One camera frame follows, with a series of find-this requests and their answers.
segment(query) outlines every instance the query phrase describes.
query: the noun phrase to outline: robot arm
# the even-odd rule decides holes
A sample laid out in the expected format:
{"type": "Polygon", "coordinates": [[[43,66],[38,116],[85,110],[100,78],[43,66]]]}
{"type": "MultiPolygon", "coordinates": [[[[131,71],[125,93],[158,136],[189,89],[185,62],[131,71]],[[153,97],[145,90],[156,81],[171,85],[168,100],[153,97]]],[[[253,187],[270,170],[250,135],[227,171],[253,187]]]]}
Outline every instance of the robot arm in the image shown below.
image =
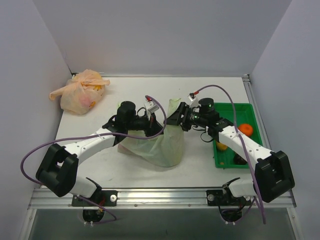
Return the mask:
{"type": "Polygon", "coordinates": [[[99,198],[101,187],[89,178],[77,176],[78,166],[101,150],[120,143],[130,130],[144,131],[146,137],[150,137],[163,128],[154,114],[159,106],[153,101],[148,99],[144,104],[143,116],[139,116],[135,108],[133,102],[124,101],[117,114],[93,133],[92,138],[64,146],[57,143],[51,145],[36,172],[36,178],[58,197],[71,193],[85,198],[99,198]]]}
{"type": "MultiPolygon", "coordinates": [[[[257,144],[241,132],[237,133],[234,124],[220,117],[215,110],[213,99],[203,98],[198,101],[191,93],[188,100],[189,104],[180,103],[178,109],[168,117],[168,125],[180,125],[186,132],[192,126],[202,127],[214,140],[228,146],[246,159],[239,137],[241,135],[264,202],[271,202],[295,186],[289,159],[285,153],[282,151],[275,153],[257,144]]],[[[257,195],[252,179],[238,178],[227,182],[222,188],[224,198],[229,200],[257,195]]]]}

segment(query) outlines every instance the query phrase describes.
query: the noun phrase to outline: table surface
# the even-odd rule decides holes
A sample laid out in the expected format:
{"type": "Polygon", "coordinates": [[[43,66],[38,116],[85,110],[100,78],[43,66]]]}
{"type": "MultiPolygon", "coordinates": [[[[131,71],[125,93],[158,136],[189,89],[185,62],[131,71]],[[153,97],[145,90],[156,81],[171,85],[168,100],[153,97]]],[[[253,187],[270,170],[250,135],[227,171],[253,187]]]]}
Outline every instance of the table surface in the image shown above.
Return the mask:
{"type": "MultiPolygon", "coordinates": [[[[240,77],[108,77],[111,84],[98,104],[85,115],[64,111],[57,139],[82,137],[94,133],[117,112],[118,104],[132,101],[137,108],[143,106],[144,96],[158,100],[166,110],[169,99],[182,98],[208,84],[225,88],[235,103],[248,103],[247,93],[240,77]]],[[[216,103],[229,103],[218,88],[207,88],[199,98],[210,97],[216,103]]],[[[156,112],[162,123],[161,111],[156,112]]],[[[159,167],[138,156],[118,153],[117,147],[102,150],[83,162],[78,175],[89,177],[103,188],[179,188],[220,187],[236,177],[251,178],[248,169],[222,169],[215,167],[212,143],[200,139],[200,133],[184,133],[185,151],[180,164],[159,167]]]]}

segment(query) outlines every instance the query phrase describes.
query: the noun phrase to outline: yellow fruit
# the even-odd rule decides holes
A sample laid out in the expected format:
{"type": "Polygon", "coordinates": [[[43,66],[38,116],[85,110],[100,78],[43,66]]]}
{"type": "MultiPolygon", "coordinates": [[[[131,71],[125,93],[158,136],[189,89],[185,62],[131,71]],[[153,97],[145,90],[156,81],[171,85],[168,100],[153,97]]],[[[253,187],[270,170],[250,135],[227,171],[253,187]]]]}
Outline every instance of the yellow fruit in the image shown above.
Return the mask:
{"type": "Polygon", "coordinates": [[[226,146],[218,141],[215,142],[215,145],[216,145],[216,148],[222,152],[227,150],[227,148],[228,148],[228,146],[226,146]]]}

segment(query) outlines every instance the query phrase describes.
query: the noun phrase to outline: screw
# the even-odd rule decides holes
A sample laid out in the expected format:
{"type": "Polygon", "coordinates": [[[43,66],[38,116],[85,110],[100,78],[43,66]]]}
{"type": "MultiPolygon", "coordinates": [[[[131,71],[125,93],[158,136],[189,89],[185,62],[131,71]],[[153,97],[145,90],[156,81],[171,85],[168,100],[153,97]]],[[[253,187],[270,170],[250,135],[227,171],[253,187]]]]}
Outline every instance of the screw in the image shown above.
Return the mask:
{"type": "Polygon", "coordinates": [[[114,203],[115,201],[117,201],[117,196],[116,195],[111,195],[110,196],[110,201],[112,202],[112,203],[114,203]]]}
{"type": "Polygon", "coordinates": [[[209,194],[207,199],[212,202],[215,199],[215,196],[213,194],[209,194]]]}

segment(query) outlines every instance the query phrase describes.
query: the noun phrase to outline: tabletop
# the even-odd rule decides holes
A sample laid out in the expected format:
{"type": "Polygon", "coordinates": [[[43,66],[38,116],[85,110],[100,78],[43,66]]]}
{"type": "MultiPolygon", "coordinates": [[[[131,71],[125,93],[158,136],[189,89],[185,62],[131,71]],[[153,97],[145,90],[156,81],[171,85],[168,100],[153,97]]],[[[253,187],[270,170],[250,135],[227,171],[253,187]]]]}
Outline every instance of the tabletop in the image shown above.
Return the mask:
{"type": "MultiPolygon", "coordinates": [[[[248,103],[241,77],[105,77],[110,80],[103,99],[85,115],[63,112],[57,139],[82,137],[94,133],[117,112],[123,101],[134,102],[137,109],[150,95],[166,110],[169,99],[187,100],[189,93],[216,84],[223,87],[235,103],[248,103]]],[[[218,88],[211,87],[199,93],[198,98],[210,97],[215,103],[229,103],[218,88]]],[[[162,123],[162,112],[156,112],[162,123]]],[[[153,165],[141,157],[125,155],[117,147],[102,150],[78,168],[78,175],[89,177],[103,188],[188,188],[221,187],[236,177],[251,178],[248,169],[222,169],[215,167],[212,143],[200,139],[198,131],[184,133],[185,150],[180,164],[173,167],[153,165]]]]}

